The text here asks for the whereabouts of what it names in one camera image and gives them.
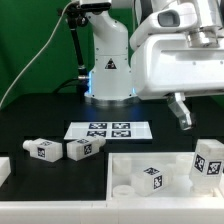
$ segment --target black table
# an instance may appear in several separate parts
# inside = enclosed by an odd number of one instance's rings
[[[197,139],[224,143],[224,109],[210,97],[186,101],[197,127],[182,131],[165,100],[143,101],[122,108],[80,103],[75,94],[29,94],[0,112],[0,156],[9,156],[12,172],[0,188],[1,201],[105,200],[109,152],[189,152]],[[66,157],[63,137],[70,122],[148,121],[152,141],[110,140],[100,153],[78,162]],[[64,143],[55,163],[31,158],[26,139]]]

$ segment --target white paper with markers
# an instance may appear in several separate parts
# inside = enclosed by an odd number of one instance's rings
[[[64,137],[74,140],[100,135],[106,139],[152,139],[149,123],[143,122],[72,122]]]

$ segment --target warning label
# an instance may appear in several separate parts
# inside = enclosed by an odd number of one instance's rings
[[[117,69],[116,65],[114,64],[113,59],[111,58],[107,63],[105,69]]]

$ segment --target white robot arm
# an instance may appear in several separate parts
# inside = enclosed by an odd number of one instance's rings
[[[183,104],[185,96],[224,93],[220,1],[145,1],[151,4],[151,14],[138,19],[131,37],[134,88],[143,100],[168,99],[186,130],[193,121]],[[143,9],[145,1],[136,0],[136,8]]]

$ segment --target green wall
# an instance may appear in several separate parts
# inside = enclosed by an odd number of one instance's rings
[[[59,17],[57,8],[69,0],[0,0],[0,99],[20,71],[44,46]],[[132,31],[131,10],[110,10],[113,18]],[[91,26],[79,28],[85,64],[93,67]],[[70,31],[62,20],[49,47],[32,64],[10,92],[4,105],[26,93],[52,92],[63,81],[77,76],[77,63]],[[63,92],[75,92],[74,87]],[[214,99],[224,106],[224,97]]]

